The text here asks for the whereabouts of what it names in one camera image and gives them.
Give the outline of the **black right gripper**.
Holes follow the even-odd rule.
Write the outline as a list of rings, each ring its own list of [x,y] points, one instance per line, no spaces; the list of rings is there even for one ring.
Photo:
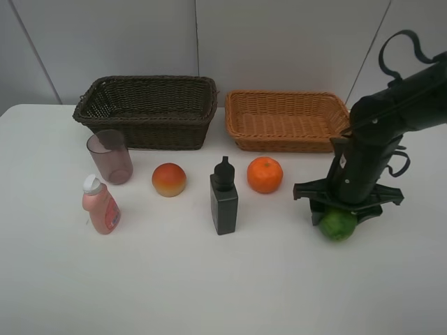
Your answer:
[[[381,205],[399,205],[402,191],[378,183],[393,155],[404,155],[396,137],[388,144],[365,144],[355,137],[334,139],[335,157],[328,175],[293,187],[295,200],[307,198],[312,213],[312,225],[318,226],[330,207],[352,211],[361,224],[382,215]]]

